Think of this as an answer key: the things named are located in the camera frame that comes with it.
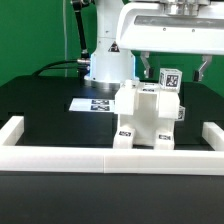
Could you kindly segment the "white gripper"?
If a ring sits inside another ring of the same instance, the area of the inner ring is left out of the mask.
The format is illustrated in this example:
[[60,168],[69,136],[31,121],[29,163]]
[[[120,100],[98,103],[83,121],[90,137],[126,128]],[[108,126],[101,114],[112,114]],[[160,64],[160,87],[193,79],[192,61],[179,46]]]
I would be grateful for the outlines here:
[[142,51],[144,75],[152,78],[150,52],[201,54],[202,64],[193,80],[200,82],[212,62],[211,55],[224,55],[224,1],[198,2],[196,15],[169,13],[174,2],[132,1],[120,13],[116,41],[121,49]]

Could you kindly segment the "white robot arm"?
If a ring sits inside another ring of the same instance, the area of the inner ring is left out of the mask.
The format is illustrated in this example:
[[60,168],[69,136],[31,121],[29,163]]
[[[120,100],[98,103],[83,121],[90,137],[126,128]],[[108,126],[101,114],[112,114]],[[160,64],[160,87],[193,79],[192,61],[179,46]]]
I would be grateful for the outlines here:
[[139,51],[144,64],[152,52],[200,54],[200,81],[214,55],[224,55],[224,1],[92,0],[97,9],[97,47],[91,55],[93,85],[116,86],[135,77]]

